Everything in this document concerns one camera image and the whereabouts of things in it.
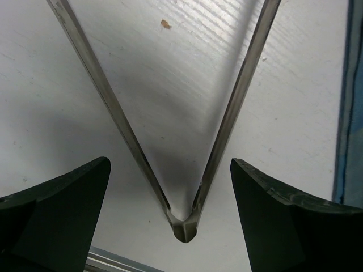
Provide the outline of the steel serving tongs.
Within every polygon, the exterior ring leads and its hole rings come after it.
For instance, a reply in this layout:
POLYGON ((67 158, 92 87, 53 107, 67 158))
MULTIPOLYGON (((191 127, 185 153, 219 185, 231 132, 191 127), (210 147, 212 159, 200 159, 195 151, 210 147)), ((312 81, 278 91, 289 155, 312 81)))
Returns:
POLYGON ((243 105, 244 98, 246 97, 261 53, 277 14, 280 1, 264 1, 263 3, 246 56, 235 81, 233 91, 218 129, 216 140, 213 143, 213 148, 210 152, 208 162, 193 200, 192 212, 186 220, 179 220, 172 214, 167 197, 116 98, 104 70, 102 69, 70 3, 68 1, 48 1, 48 5, 59 21, 83 67, 87 71, 101 100, 107 108, 109 115, 128 146, 129 151, 151 185, 163 213, 173 230, 174 236, 182 243, 190 242, 197 235, 197 226, 210 187, 243 105))

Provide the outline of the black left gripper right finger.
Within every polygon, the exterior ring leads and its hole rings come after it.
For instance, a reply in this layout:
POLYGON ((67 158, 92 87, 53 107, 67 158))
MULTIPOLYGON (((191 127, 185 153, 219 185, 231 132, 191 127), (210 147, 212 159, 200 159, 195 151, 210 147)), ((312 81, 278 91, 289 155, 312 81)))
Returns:
POLYGON ((252 271, 361 271, 362 209, 334 203, 233 159, 252 271))

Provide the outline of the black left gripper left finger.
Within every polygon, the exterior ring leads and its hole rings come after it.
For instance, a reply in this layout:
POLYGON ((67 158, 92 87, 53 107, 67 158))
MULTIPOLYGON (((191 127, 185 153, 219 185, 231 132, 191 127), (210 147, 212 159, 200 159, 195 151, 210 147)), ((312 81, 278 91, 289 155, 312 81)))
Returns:
POLYGON ((1 197, 1 271, 83 271, 110 173, 99 157, 1 197))

